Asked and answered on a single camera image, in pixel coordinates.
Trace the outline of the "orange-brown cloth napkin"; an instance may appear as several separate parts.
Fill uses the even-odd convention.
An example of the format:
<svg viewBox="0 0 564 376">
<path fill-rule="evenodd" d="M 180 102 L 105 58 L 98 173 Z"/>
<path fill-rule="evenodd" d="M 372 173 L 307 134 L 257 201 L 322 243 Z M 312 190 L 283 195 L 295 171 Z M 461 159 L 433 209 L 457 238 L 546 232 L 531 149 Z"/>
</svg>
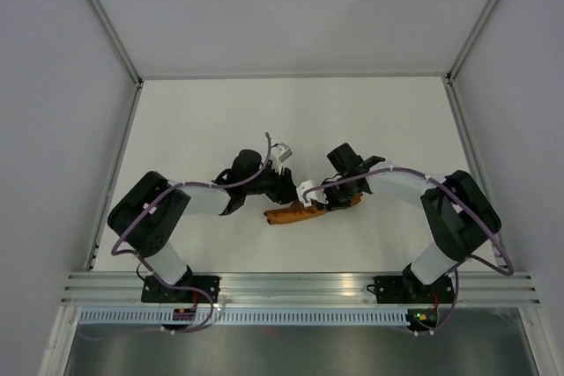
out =
<svg viewBox="0 0 564 376">
<path fill-rule="evenodd" d="M 361 202 L 361 197 L 362 194 L 357 194 L 350 202 L 336 206 L 314 202 L 311 207 L 305 207 L 299 201 L 296 201 L 282 209 L 267 210 L 263 215 L 269 225 L 288 225 L 320 217 L 333 211 L 352 208 Z"/>
</svg>

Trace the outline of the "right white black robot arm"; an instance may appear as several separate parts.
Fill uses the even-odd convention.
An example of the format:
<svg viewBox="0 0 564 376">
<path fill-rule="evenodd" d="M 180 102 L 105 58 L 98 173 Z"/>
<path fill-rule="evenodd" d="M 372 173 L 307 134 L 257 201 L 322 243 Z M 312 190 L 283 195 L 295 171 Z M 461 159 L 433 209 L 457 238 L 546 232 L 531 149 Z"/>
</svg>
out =
<svg viewBox="0 0 564 376">
<path fill-rule="evenodd" d="M 390 288 L 381 276 L 371 290 L 386 303 L 424 304 L 434 295 L 441 301 L 453 297 L 446 273 L 470 258 L 501 229 L 501 219 L 476 181 L 466 171 L 427 176 L 420 171 L 397 167 L 387 159 L 357 154 L 348 143 L 327 154 L 338 178 L 323 181 L 327 211 L 353 205 L 363 194 L 387 195 L 423 210 L 432 235 L 430 245 Z"/>
</svg>

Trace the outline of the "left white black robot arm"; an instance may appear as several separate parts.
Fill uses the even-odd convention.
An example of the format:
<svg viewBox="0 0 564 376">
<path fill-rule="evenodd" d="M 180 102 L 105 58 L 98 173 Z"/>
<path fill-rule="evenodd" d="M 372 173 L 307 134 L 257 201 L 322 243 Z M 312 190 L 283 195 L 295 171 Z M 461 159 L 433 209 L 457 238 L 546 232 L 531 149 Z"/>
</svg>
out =
<svg viewBox="0 0 564 376">
<path fill-rule="evenodd" d="M 210 185 L 180 185 L 156 171 L 146 173 L 108 215 L 108 226 L 118 236 L 112 254 L 119 255 L 120 245 L 128 243 L 130 253 L 162 281 L 162 292 L 174 302 L 184 301 L 192 292 L 193 272 L 169 242 L 178 222 L 188 215 L 231 215 L 252 195 L 280 205 L 294 202 L 296 186 L 285 167 L 291 156 L 287 144 L 274 144 L 267 159 L 244 149 Z"/>
</svg>

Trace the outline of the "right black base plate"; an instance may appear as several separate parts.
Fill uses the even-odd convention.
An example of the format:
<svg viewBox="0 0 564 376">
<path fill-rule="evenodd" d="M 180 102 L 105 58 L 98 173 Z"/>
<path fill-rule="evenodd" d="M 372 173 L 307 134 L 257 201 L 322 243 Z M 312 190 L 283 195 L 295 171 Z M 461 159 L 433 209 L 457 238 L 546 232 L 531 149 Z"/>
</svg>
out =
<svg viewBox="0 0 564 376">
<path fill-rule="evenodd" d="M 403 276 L 375 276 L 366 290 L 375 295 L 381 305 L 449 305 L 456 290 L 448 276 L 441 276 L 430 285 Z"/>
</svg>

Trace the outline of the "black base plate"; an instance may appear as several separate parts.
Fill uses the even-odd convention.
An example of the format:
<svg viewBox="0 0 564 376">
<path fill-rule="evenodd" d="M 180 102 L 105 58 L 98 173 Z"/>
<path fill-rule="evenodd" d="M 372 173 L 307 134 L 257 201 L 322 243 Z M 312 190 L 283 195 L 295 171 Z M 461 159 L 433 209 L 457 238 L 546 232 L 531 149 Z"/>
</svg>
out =
<svg viewBox="0 0 564 376">
<path fill-rule="evenodd" d="M 449 305 L 456 290 L 448 276 L 441 276 L 430 285 L 403 276 L 375 276 L 366 290 L 375 295 L 381 305 Z"/>
<path fill-rule="evenodd" d="M 219 276 L 193 276 L 188 281 L 182 280 L 182 286 L 169 288 L 159 282 L 154 276 L 147 276 L 141 294 L 141 302 L 146 304 L 215 304 L 219 296 Z"/>
</svg>

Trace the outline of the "aluminium mounting rail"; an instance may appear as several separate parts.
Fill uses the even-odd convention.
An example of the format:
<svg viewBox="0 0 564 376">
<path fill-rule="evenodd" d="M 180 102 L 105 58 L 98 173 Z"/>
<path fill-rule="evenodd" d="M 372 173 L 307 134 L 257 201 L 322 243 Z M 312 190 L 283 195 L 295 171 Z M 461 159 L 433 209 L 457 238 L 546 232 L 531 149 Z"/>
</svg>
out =
<svg viewBox="0 0 564 376">
<path fill-rule="evenodd" d="M 218 301 L 234 307 L 382 307 L 366 286 L 368 273 L 223 273 Z M 144 283 L 133 272 L 69 274 L 60 303 L 65 306 L 140 306 Z M 465 308 L 538 307 L 540 299 L 526 273 L 511 277 L 462 272 L 457 305 Z"/>
</svg>

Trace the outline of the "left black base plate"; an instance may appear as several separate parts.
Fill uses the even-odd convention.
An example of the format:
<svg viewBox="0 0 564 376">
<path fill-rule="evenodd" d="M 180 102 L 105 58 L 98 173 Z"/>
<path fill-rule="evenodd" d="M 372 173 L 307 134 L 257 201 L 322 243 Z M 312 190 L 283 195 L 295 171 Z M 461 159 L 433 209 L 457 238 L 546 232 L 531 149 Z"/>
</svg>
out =
<svg viewBox="0 0 564 376">
<path fill-rule="evenodd" d="M 219 276 L 193 276 L 188 281 L 182 280 L 182 286 L 169 288 L 159 282 L 154 276 L 147 276 L 141 294 L 141 302 L 146 304 L 215 304 L 219 296 Z"/>
</svg>

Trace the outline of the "right aluminium frame post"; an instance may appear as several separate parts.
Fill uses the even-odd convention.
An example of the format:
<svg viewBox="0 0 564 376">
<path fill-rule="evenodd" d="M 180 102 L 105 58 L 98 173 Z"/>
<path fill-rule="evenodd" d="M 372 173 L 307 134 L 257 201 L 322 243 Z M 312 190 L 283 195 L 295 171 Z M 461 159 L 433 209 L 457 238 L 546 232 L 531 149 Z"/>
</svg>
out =
<svg viewBox="0 0 564 376">
<path fill-rule="evenodd" d="M 470 32 L 464 40 L 462 47 L 459 49 L 455 60 L 445 73 L 442 80 L 445 85 L 452 85 L 457 75 L 460 73 L 463 65 L 471 54 L 480 35 L 486 29 L 486 26 L 496 11 L 501 0 L 486 0 L 481 7 L 478 17 L 473 23 Z"/>
</svg>

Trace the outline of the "aluminium frame post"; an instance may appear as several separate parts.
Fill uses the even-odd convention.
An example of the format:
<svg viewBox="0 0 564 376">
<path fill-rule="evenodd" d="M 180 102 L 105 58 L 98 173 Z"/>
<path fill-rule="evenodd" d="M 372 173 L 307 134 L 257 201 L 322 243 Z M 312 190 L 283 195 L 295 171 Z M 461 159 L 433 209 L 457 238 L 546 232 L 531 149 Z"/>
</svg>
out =
<svg viewBox="0 0 564 376">
<path fill-rule="evenodd" d="M 481 7 L 478 17 L 473 23 L 470 32 L 464 40 L 462 47 L 459 49 L 455 60 L 445 73 L 442 80 L 445 85 L 452 85 L 457 75 L 460 73 L 463 65 L 471 54 L 480 35 L 486 29 L 486 26 L 496 11 L 501 0 L 486 0 Z"/>
<path fill-rule="evenodd" d="M 85 0 L 91 9 L 95 19 L 100 25 L 103 33 L 106 35 L 111 48 L 114 50 L 120 64 L 123 66 L 128 76 L 130 77 L 133 85 L 139 88 L 143 79 L 137 71 L 136 66 L 132 62 L 126 47 L 124 46 L 115 26 L 111 22 L 108 13 L 106 12 L 101 0 Z"/>
</svg>

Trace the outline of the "left aluminium frame post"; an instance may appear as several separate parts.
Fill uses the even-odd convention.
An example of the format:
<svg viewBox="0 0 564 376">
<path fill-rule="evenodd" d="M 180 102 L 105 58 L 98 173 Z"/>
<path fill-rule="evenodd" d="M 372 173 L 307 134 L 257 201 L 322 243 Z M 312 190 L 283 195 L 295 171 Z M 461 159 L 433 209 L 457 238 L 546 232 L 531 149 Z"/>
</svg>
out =
<svg viewBox="0 0 564 376">
<path fill-rule="evenodd" d="M 132 62 L 126 47 L 124 46 L 115 26 L 111 22 L 108 13 L 106 12 L 101 0 L 85 0 L 91 9 L 95 19 L 100 25 L 103 33 L 106 35 L 111 48 L 114 50 L 120 64 L 123 66 L 128 76 L 130 77 L 133 85 L 139 88 L 143 79 L 137 71 L 136 66 Z"/>
</svg>

